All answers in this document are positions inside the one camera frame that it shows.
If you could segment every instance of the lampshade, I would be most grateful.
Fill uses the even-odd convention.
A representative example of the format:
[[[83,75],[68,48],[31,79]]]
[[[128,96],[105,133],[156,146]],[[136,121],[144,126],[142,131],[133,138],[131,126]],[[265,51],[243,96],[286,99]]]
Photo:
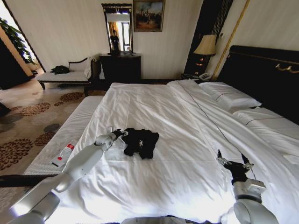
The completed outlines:
[[[194,54],[215,55],[216,35],[204,35]]]

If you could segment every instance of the houseplant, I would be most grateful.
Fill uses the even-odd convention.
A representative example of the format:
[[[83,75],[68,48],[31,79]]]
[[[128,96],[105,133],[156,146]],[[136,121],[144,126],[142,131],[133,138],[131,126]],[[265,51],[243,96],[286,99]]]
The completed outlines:
[[[34,61],[32,60],[29,51],[26,50],[24,41],[18,36],[18,34],[21,34],[21,32],[8,25],[7,21],[2,18],[0,18],[0,26],[9,37],[10,41],[13,43],[14,47],[19,52],[25,63],[32,63],[35,65],[36,63],[34,63]]]

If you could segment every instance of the picture frame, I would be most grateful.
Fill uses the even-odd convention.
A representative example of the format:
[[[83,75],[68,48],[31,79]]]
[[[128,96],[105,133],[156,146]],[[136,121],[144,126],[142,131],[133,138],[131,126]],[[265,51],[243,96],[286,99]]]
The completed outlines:
[[[165,0],[133,0],[134,32],[162,32]]]

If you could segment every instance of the doorway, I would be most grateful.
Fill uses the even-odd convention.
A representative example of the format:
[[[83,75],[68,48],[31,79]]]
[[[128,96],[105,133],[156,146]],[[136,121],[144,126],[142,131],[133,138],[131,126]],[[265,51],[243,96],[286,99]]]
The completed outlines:
[[[0,0],[0,26],[33,75],[41,68],[44,70],[4,0]]]

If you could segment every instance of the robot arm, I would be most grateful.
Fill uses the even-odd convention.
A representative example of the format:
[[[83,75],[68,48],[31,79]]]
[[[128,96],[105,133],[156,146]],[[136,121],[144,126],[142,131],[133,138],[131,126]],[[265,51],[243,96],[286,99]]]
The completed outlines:
[[[278,224],[275,215],[262,205],[261,194],[266,190],[264,183],[247,178],[246,172],[253,167],[253,164],[243,154],[242,158],[245,164],[227,161],[218,151],[216,159],[232,173],[236,218],[241,224]]]
[[[67,190],[76,180],[82,178],[94,167],[103,153],[112,146],[119,136],[127,134],[127,132],[117,130],[107,135],[98,136],[93,144],[86,146],[66,164],[61,174],[42,180],[15,203],[10,208],[10,213],[17,218],[9,224],[44,223],[60,202],[60,199],[52,191]]]

